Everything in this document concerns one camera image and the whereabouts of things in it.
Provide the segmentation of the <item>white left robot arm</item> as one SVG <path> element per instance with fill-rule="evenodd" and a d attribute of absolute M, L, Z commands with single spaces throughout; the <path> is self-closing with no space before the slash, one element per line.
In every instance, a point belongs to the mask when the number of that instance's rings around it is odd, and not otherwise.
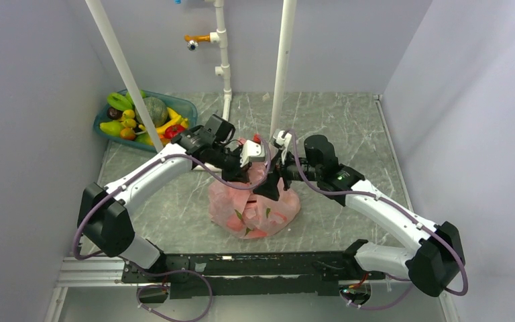
<path fill-rule="evenodd" d="M 160 280 L 168 271 L 166 254 L 133 228 L 131 214 L 164 185 L 200 166 L 221 170 L 215 178 L 239 190 L 251 190 L 259 181 L 250 181 L 247 171 L 254 162 L 270 155 L 265 142 L 245 141 L 235 149 L 229 141 L 235 127 L 212 115 L 205 125 L 176 134 L 154 157 L 122 178 L 101 186 L 95 182 L 83 191 L 72 252 L 85 260 L 78 248 L 86 237 L 110 258 L 119 257 L 139 267 L 150 282 Z"/>

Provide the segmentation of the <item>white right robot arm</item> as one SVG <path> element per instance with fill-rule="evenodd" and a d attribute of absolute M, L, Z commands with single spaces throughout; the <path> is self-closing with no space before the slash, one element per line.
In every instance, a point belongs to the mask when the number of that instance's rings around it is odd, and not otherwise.
<path fill-rule="evenodd" d="M 306 138 L 303 158 L 298 155 L 292 129 L 276 130 L 272 143 L 278 151 L 255 194 L 276 200 L 280 196 L 279 181 L 284 189 L 289 189 L 293 181 L 304 182 L 314 192 L 365 215 L 401 243 L 395 248 L 364 239 L 353 242 L 343 252 L 343 271 L 348 277 L 381 272 L 410 281 L 431 297 L 443 292 L 459 297 L 468 293 L 465 255 L 456 226 L 425 219 L 391 199 L 363 174 L 340 163 L 326 136 Z"/>

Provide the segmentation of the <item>pink peach-print plastic bag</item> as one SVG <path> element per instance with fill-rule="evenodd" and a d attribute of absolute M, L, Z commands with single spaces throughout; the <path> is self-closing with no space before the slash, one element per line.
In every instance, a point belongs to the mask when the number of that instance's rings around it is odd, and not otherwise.
<path fill-rule="evenodd" d="M 241 239 L 268 237 L 284 229 L 300 211 L 300 199 L 292 189 L 285 191 L 281 180 L 280 198 L 273 201 L 251 191 L 233 189 L 219 181 L 210 184 L 209 218 Z"/>

